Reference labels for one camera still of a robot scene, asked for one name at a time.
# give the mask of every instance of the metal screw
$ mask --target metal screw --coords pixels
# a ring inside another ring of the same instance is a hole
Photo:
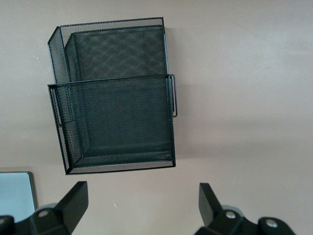
[[[39,217],[45,217],[48,214],[48,211],[42,211],[38,214]]]
[[[265,221],[265,223],[267,224],[267,226],[269,226],[271,228],[277,228],[278,227],[278,224],[272,219],[267,219]]]
[[[234,219],[234,218],[236,218],[236,215],[235,215],[234,212],[227,211],[226,212],[226,217],[229,218],[229,219]]]

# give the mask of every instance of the black mesh file organizer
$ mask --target black mesh file organizer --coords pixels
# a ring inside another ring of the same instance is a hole
[[[64,25],[48,46],[66,174],[175,166],[163,18]]]

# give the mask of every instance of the mesh pocket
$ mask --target mesh pocket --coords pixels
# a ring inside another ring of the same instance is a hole
[[[66,172],[174,166],[170,84],[156,75],[50,85]]]
[[[168,73],[163,18],[64,25],[48,45],[56,83]]]

